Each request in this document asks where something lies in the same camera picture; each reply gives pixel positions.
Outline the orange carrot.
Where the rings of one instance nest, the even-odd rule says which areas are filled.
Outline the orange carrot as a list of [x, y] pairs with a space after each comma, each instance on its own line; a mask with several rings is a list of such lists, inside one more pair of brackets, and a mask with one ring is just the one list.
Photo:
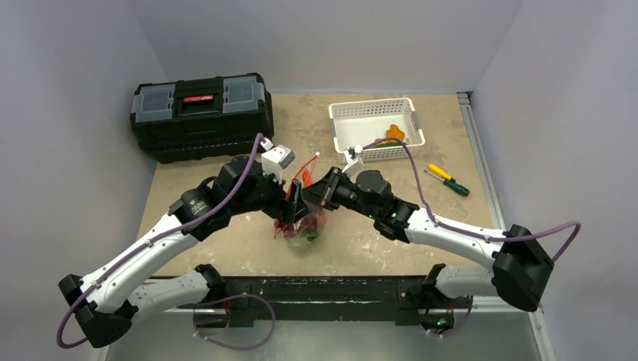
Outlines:
[[312, 173], [314, 171], [314, 165], [317, 161], [317, 158], [318, 155], [315, 154], [300, 167], [297, 173], [295, 173], [294, 179], [298, 180], [303, 187], [308, 187], [313, 183]]

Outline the clear zip top bag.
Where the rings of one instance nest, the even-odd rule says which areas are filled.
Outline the clear zip top bag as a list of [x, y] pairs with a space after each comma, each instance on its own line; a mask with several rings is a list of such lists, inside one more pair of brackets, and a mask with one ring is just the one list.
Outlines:
[[273, 235], [274, 239], [282, 239], [285, 241], [286, 237], [292, 237], [302, 231], [319, 230], [323, 232], [324, 227], [327, 223], [327, 216], [324, 213], [324, 210], [316, 205], [312, 205], [307, 201], [305, 203], [309, 208], [309, 213], [306, 214], [298, 222], [292, 225], [287, 225], [282, 223], [280, 220], [275, 221], [275, 231]]

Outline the green cabbage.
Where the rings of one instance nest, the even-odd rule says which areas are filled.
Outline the green cabbage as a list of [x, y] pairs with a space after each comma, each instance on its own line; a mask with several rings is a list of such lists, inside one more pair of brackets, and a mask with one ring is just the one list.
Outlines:
[[292, 237], [286, 237], [288, 248], [294, 252], [303, 253], [313, 247], [321, 239], [322, 231], [302, 231]]

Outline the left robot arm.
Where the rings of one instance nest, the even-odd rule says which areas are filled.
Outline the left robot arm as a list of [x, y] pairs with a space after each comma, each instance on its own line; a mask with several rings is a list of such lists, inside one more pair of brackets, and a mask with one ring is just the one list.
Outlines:
[[84, 276], [67, 275], [59, 289], [84, 341], [110, 345], [145, 317], [183, 305], [213, 308], [228, 302], [226, 282], [209, 264], [157, 282], [150, 277], [170, 260], [226, 228], [236, 216], [263, 212], [293, 223], [308, 214], [301, 183], [284, 189], [283, 171], [294, 155], [277, 146], [261, 157], [238, 156], [219, 174], [186, 191], [151, 230], [119, 256]]

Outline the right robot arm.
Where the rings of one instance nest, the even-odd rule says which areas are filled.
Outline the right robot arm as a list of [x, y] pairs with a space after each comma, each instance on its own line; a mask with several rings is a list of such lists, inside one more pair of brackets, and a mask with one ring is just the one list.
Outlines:
[[474, 262], [473, 267], [433, 268], [433, 279], [422, 286], [424, 300], [433, 306], [459, 296], [499, 296], [512, 307], [536, 311], [554, 269], [529, 229], [486, 229], [429, 214], [396, 197], [376, 170], [350, 180], [333, 167], [302, 194], [326, 210], [344, 207], [373, 219], [374, 228], [390, 240], [436, 247]]

